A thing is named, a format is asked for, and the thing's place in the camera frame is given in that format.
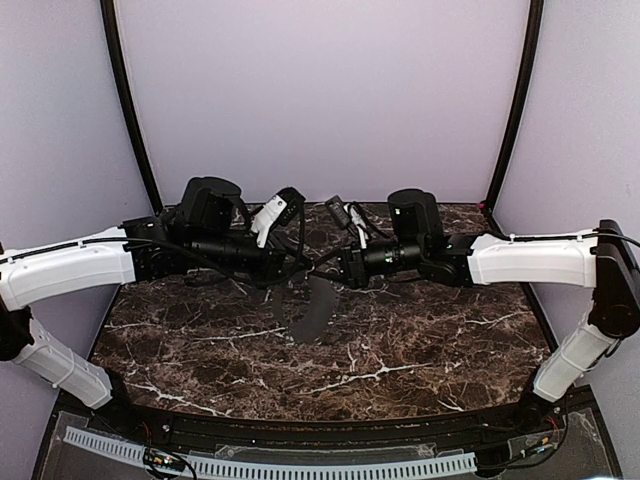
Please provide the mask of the translucent ring plate with keyrings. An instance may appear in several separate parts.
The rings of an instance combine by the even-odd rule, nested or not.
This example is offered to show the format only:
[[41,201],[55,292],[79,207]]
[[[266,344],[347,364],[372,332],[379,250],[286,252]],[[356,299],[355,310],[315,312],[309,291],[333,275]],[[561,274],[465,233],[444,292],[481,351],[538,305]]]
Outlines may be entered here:
[[272,315],[277,322],[286,327],[297,344],[311,344],[323,338],[339,303],[339,295],[329,280],[311,276],[308,285],[309,304],[302,318],[296,322],[290,322],[284,316],[285,287],[278,285],[272,290]]

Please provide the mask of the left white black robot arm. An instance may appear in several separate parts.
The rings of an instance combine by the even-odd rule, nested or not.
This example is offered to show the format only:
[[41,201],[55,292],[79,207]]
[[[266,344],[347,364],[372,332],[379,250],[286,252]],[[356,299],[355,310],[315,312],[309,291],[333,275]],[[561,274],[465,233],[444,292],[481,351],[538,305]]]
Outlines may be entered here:
[[304,219],[304,197],[285,187],[254,211],[241,188],[222,178],[194,177],[180,202],[151,217],[97,234],[1,254],[1,358],[101,412],[120,436],[141,427],[140,412],[118,374],[79,357],[37,321],[31,304],[75,291],[184,275],[197,268],[268,287],[288,280],[302,260],[271,232]]

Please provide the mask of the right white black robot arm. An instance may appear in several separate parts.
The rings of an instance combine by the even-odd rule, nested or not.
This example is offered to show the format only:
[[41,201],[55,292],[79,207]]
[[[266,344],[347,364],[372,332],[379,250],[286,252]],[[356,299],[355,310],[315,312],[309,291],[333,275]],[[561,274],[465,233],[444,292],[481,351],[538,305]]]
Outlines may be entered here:
[[349,246],[324,256],[338,271],[326,279],[352,289],[373,276],[415,271],[419,279],[451,287],[497,283],[566,284],[591,290],[591,309],[576,330],[533,376],[531,396],[510,413],[521,434],[534,432],[549,405],[615,345],[639,330],[639,265],[613,220],[591,230],[557,235],[447,234],[433,194],[403,189],[387,199],[393,234],[370,240],[368,224],[355,204],[339,196],[325,206],[336,224],[354,232]]

